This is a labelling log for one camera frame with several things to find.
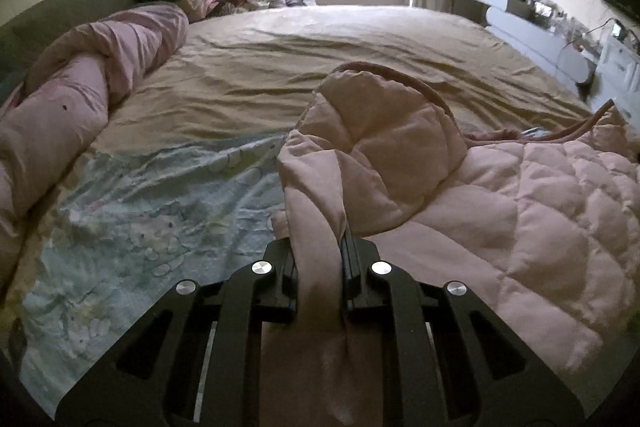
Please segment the white rounded side cabinet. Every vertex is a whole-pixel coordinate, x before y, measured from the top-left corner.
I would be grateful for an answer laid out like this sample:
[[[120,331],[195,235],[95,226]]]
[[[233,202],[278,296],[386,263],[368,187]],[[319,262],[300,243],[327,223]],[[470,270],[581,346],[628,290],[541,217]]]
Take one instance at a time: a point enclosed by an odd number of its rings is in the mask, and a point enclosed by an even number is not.
[[[452,12],[483,26],[564,87],[590,85],[594,66],[574,46],[531,22],[533,10],[523,1],[454,0]]]

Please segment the green floral bed sheet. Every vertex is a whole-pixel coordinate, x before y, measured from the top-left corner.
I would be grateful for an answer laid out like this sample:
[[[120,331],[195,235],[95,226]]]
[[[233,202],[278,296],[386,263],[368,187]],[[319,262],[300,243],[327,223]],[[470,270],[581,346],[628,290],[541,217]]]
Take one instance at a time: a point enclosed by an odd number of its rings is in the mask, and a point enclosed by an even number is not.
[[[172,285],[262,257],[283,206],[282,133],[93,152],[44,215],[17,295],[21,382],[47,413]]]

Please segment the clutter on cabinet top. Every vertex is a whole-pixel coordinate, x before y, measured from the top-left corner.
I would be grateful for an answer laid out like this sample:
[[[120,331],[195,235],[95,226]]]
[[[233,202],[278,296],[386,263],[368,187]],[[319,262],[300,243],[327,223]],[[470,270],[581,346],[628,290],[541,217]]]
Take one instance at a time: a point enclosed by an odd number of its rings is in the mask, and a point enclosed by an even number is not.
[[[639,49],[639,31],[619,18],[611,16],[596,27],[589,28],[552,0],[452,0],[451,12],[487,26],[486,13],[490,8],[502,9],[524,18],[578,50],[601,51],[605,31],[631,49]]]

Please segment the grey upholstered headboard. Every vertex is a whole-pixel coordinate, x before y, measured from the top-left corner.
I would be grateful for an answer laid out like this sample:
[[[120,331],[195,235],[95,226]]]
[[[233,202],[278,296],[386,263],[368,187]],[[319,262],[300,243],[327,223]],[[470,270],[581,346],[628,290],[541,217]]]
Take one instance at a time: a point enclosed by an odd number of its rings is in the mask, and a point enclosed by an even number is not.
[[[43,0],[1,26],[1,98],[6,100],[42,51],[66,31],[126,10],[136,0]]]

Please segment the pink quilted jacket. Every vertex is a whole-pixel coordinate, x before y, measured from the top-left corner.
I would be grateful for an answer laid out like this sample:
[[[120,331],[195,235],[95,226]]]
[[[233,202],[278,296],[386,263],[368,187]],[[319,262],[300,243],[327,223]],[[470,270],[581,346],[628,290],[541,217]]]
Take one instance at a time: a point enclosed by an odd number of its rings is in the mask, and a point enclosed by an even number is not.
[[[262,425],[381,424],[378,336],[340,310],[346,231],[421,282],[468,284],[595,409],[634,347],[636,153],[612,106],[542,140],[480,139],[423,81],[364,63],[331,72],[278,157],[273,228],[292,243],[298,311],[262,338]]]

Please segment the rolled pink duvet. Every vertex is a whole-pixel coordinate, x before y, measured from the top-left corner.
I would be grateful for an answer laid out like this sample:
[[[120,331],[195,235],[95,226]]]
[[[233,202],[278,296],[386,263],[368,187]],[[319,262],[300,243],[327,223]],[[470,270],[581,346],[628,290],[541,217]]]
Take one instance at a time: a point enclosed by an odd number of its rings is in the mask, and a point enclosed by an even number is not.
[[[29,209],[108,123],[113,106],[186,41],[173,3],[115,13],[67,31],[28,72],[20,103],[1,118],[1,280],[21,257]]]

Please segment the white chest of drawers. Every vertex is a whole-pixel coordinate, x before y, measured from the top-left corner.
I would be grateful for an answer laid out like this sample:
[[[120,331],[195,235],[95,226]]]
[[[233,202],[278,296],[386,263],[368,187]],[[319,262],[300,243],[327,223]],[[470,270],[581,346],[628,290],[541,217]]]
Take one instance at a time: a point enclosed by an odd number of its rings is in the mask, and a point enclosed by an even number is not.
[[[638,129],[639,72],[639,55],[613,37],[608,37],[593,76],[591,108],[596,110],[612,100],[620,113]]]

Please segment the tan bed cover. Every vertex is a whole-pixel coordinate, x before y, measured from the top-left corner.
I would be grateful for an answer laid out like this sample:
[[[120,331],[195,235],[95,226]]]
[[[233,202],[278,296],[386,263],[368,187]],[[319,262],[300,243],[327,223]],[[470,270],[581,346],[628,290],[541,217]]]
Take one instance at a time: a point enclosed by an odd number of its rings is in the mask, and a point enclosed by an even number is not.
[[[466,131],[561,129],[578,96],[482,26],[405,6],[247,12],[189,27],[186,42],[114,110],[102,153],[291,129],[332,70],[367,62],[434,89]]]

